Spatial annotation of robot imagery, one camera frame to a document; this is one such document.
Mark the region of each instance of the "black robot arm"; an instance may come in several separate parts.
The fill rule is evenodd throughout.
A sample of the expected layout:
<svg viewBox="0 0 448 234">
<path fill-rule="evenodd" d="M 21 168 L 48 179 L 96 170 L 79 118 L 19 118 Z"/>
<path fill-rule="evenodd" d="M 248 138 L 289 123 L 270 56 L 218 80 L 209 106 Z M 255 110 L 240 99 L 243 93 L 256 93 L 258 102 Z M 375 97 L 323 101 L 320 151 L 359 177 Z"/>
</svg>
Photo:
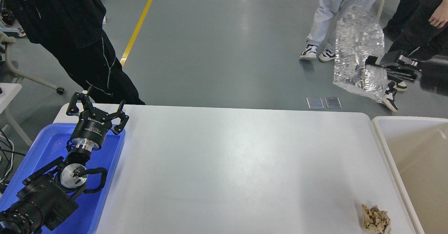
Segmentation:
<svg viewBox="0 0 448 234">
<path fill-rule="evenodd" d="M 448 96 L 448 57 L 436 55 L 427 61 L 412 59 L 401 50 L 383 57 L 369 56 L 365 64 L 386 67 L 388 72 L 403 80 L 420 80 L 424 91 Z"/>
<path fill-rule="evenodd" d="M 52 231 L 78 208 L 75 199 L 80 194 L 103 189 L 107 170 L 87 169 L 86 163 L 92 151 L 101 148 L 107 131 L 119 134 L 129 117 L 123 112 L 124 101 L 112 114 L 95 108 L 88 95 L 91 89 L 86 94 L 75 93 L 67 109 L 67 115 L 78 116 L 79 121 L 67 141 L 66 158 L 56 158 L 23 181 L 24 188 L 17 193 L 19 201 L 0 212 L 0 234 L 40 234 L 42 226 Z M 82 112 L 76 106 L 78 101 L 83 104 Z M 112 129 L 115 118 L 120 118 L 120 124 Z M 86 189 L 88 175 L 94 174 L 101 174 L 99 186 Z"/>
</svg>

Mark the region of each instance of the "black jacket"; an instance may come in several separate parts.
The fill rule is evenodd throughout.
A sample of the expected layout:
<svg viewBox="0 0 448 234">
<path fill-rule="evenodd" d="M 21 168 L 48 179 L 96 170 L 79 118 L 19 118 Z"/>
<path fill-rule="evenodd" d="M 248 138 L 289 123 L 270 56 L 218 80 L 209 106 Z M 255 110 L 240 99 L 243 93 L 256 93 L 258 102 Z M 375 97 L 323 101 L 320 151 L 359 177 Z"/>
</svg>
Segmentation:
<svg viewBox="0 0 448 234">
<path fill-rule="evenodd" d="M 51 19 L 43 22 L 33 0 L 5 0 L 29 41 L 36 44 L 48 41 L 54 26 Z M 64 25 L 77 49 L 89 46 L 100 39 L 106 9 L 100 0 L 48 0 L 54 18 Z"/>
</svg>

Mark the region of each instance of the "blue tray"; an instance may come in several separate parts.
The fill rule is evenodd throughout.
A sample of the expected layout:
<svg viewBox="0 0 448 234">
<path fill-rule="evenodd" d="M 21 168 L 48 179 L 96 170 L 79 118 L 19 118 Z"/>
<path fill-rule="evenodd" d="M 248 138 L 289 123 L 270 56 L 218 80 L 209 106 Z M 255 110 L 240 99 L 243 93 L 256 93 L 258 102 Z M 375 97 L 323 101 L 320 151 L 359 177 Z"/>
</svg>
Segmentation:
<svg viewBox="0 0 448 234">
<path fill-rule="evenodd" d="M 0 198 L 0 211 L 6 210 L 11 204 L 18 201 L 16 195 L 24 187 L 22 181 L 25 178 L 57 157 L 63 156 L 65 158 L 67 155 L 65 146 L 75 125 L 71 123 L 54 123 L 46 126 L 39 132 L 27 156 L 25 156 L 5 193 Z M 44 227 L 44 234 L 95 233 L 104 204 L 106 203 L 107 193 L 109 192 L 115 169 L 117 168 L 118 159 L 123 149 L 124 138 L 125 131 L 119 135 L 114 135 L 109 131 L 103 147 L 98 151 L 94 151 L 91 159 L 87 162 L 88 169 L 103 167 L 108 170 L 104 188 L 95 194 L 81 194 L 76 199 L 79 208 L 54 231 Z M 99 185 L 100 177 L 101 175 L 89 175 L 86 182 L 87 188 L 96 188 Z"/>
</svg>

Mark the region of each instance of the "beige bin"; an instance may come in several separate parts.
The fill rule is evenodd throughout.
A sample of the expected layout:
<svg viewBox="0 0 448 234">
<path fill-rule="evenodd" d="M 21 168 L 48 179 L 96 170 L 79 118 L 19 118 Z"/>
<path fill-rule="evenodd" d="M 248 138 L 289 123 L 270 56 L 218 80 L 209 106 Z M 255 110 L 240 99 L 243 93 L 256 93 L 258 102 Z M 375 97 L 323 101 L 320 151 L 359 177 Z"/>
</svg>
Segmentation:
<svg viewBox="0 0 448 234">
<path fill-rule="evenodd" d="M 448 119 L 378 116 L 372 123 L 416 231 L 448 233 Z"/>
</svg>

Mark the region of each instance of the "person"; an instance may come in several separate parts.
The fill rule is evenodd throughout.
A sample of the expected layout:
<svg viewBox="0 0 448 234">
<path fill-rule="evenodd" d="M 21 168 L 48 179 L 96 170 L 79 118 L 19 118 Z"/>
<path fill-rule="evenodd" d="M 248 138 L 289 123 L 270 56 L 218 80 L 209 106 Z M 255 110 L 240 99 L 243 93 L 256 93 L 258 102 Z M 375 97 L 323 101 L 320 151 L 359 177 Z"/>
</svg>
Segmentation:
<svg viewBox="0 0 448 234">
<path fill-rule="evenodd" d="M 319 0 L 319 8 L 316 10 L 313 25 L 307 36 L 307 45 L 300 56 L 302 60 L 314 60 L 317 58 L 317 48 L 330 31 L 327 46 L 319 55 L 321 62 L 329 62 L 335 59 L 335 32 L 328 30 L 330 19 L 339 12 L 344 15 L 350 6 L 358 5 L 365 9 L 370 9 L 375 0 Z"/>
<path fill-rule="evenodd" d="M 100 0 L 5 0 L 29 41 L 41 44 L 96 103 L 144 105 L 103 30 Z"/>
<path fill-rule="evenodd" d="M 420 4 L 389 52 L 403 50 L 426 61 L 448 49 L 448 0 L 420 0 Z"/>
<path fill-rule="evenodd" d="M 383 28 L 384 35 L 390 38 L 392 42 L 397 39 L 405 25 L 408 24 L 408 20 L 416 11 L 419 3 L 420 0 L 400 0 L 395 14 Z"/>
</svg>

